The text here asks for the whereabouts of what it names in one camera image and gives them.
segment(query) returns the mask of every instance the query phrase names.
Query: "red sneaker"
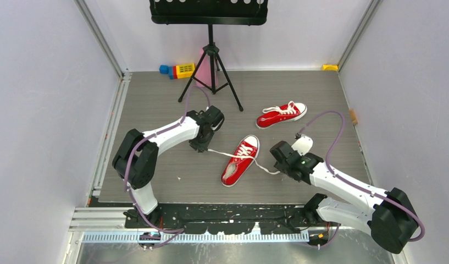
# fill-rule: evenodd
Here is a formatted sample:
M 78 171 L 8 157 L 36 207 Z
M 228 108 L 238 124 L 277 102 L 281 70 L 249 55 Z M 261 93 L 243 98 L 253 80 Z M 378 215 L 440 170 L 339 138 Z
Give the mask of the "red sneaker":
M 246 136 L 240 141 L 234 156 L 251 156 L 257 158 L 260 149 L 260 141 L 254 135 Z M 251 158 L 231 158 L 221 175 L 221 182 L 226 187 L 231 187 L 237 183 L 243 173 L 253 163 Z
M 307 106 L 290 101 L 288 104 L 280 107 L 265 108 L 263 113 L 264 115 L 257 118 L 257 127 L 260 129 L 268 128 L 277 123 L 299 120 L 307 113 Z

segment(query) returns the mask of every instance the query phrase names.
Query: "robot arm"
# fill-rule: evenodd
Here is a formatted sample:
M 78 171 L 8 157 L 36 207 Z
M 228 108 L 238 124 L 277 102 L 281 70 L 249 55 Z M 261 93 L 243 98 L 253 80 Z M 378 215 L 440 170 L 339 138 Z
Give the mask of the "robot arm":
M 168 130 L 180 121 L 181 119 L 178 119 L 162 128 L 143 133 L 136 129 L 130 130 L 114 156 L 113 167 L 119 176 L 124 179 L 128 158 L 134 146 L 144 137 L 155 135 L 138 149 L 138 151 L 141 150 L 141 153 L 134 156 L 128 177 L 128 186 L 132 195 L 142 213 L 146 215 L 149 215 L 158 206 L 151 185 L 158 156 L 187 140 L 194 150 L 205 151 L 214 133 L 221 128 L 224 115 L 214 106 L 209 107 L 206 111 L 190 111 L 179 126 Z
M 356 228 L 371 235 L 389 252 L 400 253 L 417 230 L 417 222 L 396 206 L 373 194 L 388 197 L 415 213 L 407 195 L 397 188 L 386 191 L 362 183 L 333 168 L 336 174 L 350 183 L 369 190 L 370 194 L 354 188 L 335 177 L 322 158 L 309 153 L 311 145 L 311 139 L 307 136 L 298 139 L 292 146 L 285 141 L 277 143 L 270 150 L 276 159 L 274 167 L 296 181 L 323 188 L 351 204 L 316 194 L 304 206 L 307 220 L 312 224 L 326 221 Z

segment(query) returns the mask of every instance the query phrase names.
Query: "wall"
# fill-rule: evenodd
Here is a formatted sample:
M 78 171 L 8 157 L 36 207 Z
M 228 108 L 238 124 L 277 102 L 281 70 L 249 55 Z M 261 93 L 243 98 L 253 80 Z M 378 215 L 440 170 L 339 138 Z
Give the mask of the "wall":
M 118 78 L 74 1 L 0 0 L 0 263 L 58 263 Z
M 338 63 L 369 2 L 270 0 L 264 25 L 217 25 L 214 38 L 228 69 L 320 68 Z M 87 4 L 130 71 L 198 62 L 200 48 L 208 43 L 206 25 L 154 24 L 147 0 Z
M 449 1 L 383 1 L 340 76 L 372 177 L 426 226 L 409 263 L 449 263 Z

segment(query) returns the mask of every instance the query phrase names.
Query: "blue toy block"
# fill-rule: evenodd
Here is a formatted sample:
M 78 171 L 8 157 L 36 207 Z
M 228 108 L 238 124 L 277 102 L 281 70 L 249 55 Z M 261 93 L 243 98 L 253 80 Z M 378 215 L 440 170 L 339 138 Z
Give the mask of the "blue toy block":
M 168 74 L 169 73 L 169 67 L 167 65 L 161 65 L 159 67 L 159 73 L 161 73 L 161 74 Z

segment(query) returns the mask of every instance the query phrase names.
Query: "music stand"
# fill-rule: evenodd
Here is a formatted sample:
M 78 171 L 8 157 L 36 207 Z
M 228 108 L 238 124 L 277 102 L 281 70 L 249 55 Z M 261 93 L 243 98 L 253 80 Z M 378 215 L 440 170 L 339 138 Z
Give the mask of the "music stand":
M 236 99 L 239 110 L 242 112 L 243 107 L 240 104 L 236 91 L 229 79 L 226 68 L 224 68 L 223 61 L 219 56 L 219 49 L 213 41 L 213 25 L 247 25 L 258 26 L 263 25 L 267 20 L 268 14 L 268 0 L 237 0 L 232 3 L 231 0 L 149 0 L 152 20 L 156 24 L 206 24 L 208 25 L 208 45 L 203 47 L 203 54 L 198 61 L 192 76 L 179 97 L 179 102 L 182 102 L 187 89 L 192 83 L 192 80 L 198 81 L 204 87 L 211 90 L 212 94 L 228 86 L 231 88 L 232 94 Z M 202 64 L 205 56 L 210 57 L 211 69 L 211 87 L 198 80 L 195 77 L 200 64 Z M 227 83 L 219 88 L 216 88 L 214 65 L 219 66 L 223 70 Z

